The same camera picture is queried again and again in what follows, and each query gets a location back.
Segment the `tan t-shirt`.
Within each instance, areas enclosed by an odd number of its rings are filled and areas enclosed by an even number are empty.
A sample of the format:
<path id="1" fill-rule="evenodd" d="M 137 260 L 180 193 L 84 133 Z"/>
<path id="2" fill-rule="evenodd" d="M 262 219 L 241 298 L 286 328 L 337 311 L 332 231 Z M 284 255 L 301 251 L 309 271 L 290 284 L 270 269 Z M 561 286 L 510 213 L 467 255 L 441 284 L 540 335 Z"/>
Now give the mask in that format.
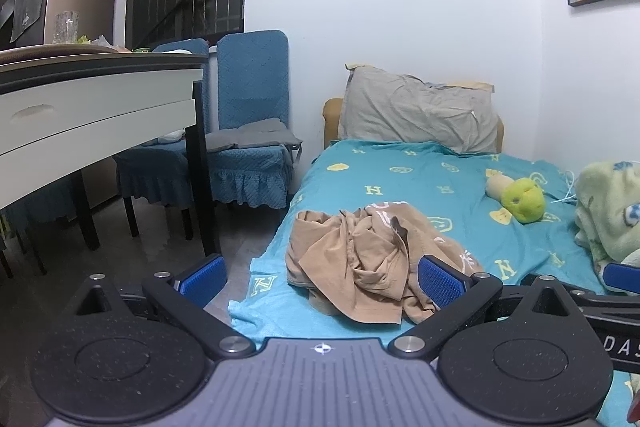
<path id="1" fill-rule="evenodd" d="M 329 215 L 295 216 L 286 252 L 288 283 L 330 317 L 361 324 L 419 324 L 437 309 L 418 264 L 431 255 L 468 277 L 480 262 L 406 202 L 378 202 Z"/>

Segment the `light green fleece blanket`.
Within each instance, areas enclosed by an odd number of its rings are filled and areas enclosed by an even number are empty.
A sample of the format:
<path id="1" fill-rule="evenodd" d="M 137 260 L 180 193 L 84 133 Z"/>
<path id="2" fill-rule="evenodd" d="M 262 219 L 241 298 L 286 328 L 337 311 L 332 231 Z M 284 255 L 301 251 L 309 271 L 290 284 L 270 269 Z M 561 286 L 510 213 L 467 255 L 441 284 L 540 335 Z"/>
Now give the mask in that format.
<path id="1" fill-rule="evenodd" d="M 610 263 L 639 266 L 639 163 L 590 164 L 575 182 L 575 242 L 590 252 L 602 279 Z"/>

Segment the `teal patterned bed sheet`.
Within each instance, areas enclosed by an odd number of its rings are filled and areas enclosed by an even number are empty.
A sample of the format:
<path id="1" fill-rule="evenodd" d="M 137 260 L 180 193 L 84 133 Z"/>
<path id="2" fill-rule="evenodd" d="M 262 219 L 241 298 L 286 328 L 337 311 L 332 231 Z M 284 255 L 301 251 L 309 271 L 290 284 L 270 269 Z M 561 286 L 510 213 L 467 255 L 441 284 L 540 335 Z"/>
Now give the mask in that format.
<path id="1" fill-rule="evenodd" d="M 498 173 L 541 186 L 547 199 L 541 221 L 521 225 L 506 219 L 498 202 L 485 194 L 488 176 Z M 604 294 L 590 254 L 575 243 L 575 207 L 565 199 L 570 179 L 548 161 L 506 154 L 457 155 L 436 143 L 337 142 L 312 163 L 274 239 L 250 264 L 245 299 L 228 306 L 231 325 L 255 343 L 266 337 L 368 336 L 388 343 L 408 329 L 408 321 L 373 326 L 328 317 L 308 303 L 306 291 L 286 281 L 285 251 L 297 213 L 334 215 L 381 202 L 413 205 L 504 283 L 551 274 Z"/>

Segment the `green plush toy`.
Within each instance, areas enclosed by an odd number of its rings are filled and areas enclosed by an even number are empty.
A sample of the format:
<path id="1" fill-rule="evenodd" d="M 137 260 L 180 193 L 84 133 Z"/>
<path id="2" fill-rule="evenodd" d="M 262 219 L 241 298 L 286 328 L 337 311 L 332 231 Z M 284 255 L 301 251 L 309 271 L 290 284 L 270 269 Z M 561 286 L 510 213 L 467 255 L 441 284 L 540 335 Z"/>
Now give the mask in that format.
<path id="1" fill-rule="evenodd" d="M 528 178 L 511 179 L 501 173 L 488 176 L 485 192 L 501 207 L 491 211 L 489 216 L 500 225 L 508 225 L 512 220 L 521 225 L 540 221 L 546 211 L 544 192 L 535 181 Z"/>

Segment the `far blue covered chair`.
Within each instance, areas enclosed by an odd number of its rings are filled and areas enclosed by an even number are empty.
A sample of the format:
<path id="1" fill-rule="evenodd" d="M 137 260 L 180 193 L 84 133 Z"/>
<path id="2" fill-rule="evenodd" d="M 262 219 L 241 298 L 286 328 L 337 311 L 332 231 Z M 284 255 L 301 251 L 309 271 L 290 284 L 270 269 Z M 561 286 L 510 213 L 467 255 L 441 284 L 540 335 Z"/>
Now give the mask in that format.
<path id="1" fill-rule="evenodd" d="M 210 131 L 209 116 L 209 44 L 202 38 L 191 38 L 157 46 L 154 53 L 198 54 L 206 57 L 202 66 L 201 108 L 196 110 L 203 130 Z M 176 207 L 180 210 L 183 234 L 193 239 L 191 218 L 192 191 L 186 159 L 186 132 L 174 131 L 114 156 L 117 181 L 124 201 L 132 237 L 139 236 L 138 222 L 132 200 L 146 199 L 150 204 Z"/>

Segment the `blue covered chair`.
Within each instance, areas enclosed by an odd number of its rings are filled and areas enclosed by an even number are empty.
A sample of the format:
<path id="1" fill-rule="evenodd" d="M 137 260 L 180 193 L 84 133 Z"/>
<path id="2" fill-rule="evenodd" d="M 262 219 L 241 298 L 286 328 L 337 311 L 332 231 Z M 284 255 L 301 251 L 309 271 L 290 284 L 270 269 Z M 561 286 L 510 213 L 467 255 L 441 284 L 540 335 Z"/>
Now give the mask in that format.
<path id="1" fill-rule="evenodd" d="M 280 30 L 230 34 L 217 43 L 218 130 L 258 120 L 290 120 L 288 37 Z M 207 151 L 218 202 L 288 207 L 288 190 L 302 147 L 284 145 Z"/>
<path id="2" fill-rule="evenodd" d="M 201 108 L 196 110 L 203 130 L 210 131 L 209 116 L 209 44 L 202 38 L 191 38 L 157 46 L 154 53 L 198 54 L 206 57 L 202 66 Z M 183 234 L 193 239 L 191 218 L 192 191 L 186 159 L 186 132 L 174 131 L 114 156 L 117 181 L 124 201 L 132 237 L 139 236 L 138 222 L 132 200 L 146 199 L 150 204 L 176 207 L 180 210 Z"/>

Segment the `near blue covered chair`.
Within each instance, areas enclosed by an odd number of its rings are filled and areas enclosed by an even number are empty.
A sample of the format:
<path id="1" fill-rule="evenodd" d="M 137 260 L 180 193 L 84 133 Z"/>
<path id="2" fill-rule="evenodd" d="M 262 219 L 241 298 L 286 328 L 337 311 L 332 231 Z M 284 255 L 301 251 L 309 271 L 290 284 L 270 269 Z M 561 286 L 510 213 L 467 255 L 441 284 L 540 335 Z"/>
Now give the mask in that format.
<path id="1" fill-rule="evenodd" d="M 218 130 L 258 120 L 290 120 L 288 37 L 280 30 L 230 34 L 217 43 Z M 284 145 L 207 151 L 218 202 L 288 207 L 288 190 L 302 147 Z"/>

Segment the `grey seat cushion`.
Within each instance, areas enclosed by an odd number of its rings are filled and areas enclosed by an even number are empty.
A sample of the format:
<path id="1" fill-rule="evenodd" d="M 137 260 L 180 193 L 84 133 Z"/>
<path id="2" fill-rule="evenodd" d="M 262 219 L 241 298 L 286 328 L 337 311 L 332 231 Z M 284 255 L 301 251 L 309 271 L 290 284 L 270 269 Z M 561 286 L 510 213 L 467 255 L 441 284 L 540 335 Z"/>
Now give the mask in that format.
<path id="1" fill-rule="evenodd" d="M 280 119 L 268 118 L 243 124 L 239 128 L 210 132 L 205 135 L 205 144 L 209 152 L 276 145 L 297 150 L 302 146 L 302 141 Z"/>

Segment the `grey pillow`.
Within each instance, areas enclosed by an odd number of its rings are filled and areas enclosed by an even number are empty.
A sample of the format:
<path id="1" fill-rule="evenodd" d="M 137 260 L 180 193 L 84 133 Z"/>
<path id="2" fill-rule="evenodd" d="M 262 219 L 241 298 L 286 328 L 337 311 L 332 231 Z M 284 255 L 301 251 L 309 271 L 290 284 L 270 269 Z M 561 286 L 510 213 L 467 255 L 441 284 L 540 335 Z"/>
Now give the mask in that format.
<path id="1" fill-rule="evenodd" d="M 429 82 L 413 75 L 350 65 L 337 138 L 435 142 L 456 153 L 499 153 L 503 123 L 484 82 Z"/>

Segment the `white black-legged table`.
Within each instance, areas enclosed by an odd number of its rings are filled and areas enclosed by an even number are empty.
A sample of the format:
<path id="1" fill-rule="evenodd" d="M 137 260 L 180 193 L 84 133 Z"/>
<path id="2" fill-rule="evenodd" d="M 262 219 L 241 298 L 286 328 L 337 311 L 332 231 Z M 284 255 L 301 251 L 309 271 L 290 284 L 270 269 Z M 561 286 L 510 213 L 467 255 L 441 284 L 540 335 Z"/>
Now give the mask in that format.
<path id="1" fill-rule="evenodd" d="M 76 215 L 99 247 L 81 171 L 186 132 L 189 183 L 206 255 L 219 248 L 204 138 L 206 54 L 118 52 L 48 44 L 1 54 L 1 205 L 69 176 Z"/>

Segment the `clear glass jar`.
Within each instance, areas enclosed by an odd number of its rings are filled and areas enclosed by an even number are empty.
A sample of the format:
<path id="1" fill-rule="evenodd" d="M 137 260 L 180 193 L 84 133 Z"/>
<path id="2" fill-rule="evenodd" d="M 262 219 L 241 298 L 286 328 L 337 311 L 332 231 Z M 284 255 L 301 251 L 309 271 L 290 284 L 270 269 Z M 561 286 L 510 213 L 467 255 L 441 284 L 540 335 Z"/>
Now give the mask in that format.
<path id="1" fill-rule="evenodd" d="M 74 44 L 78 40 L 79 17 L 75 11 L 64 11 L 55 17 L 53 42 Z"/>

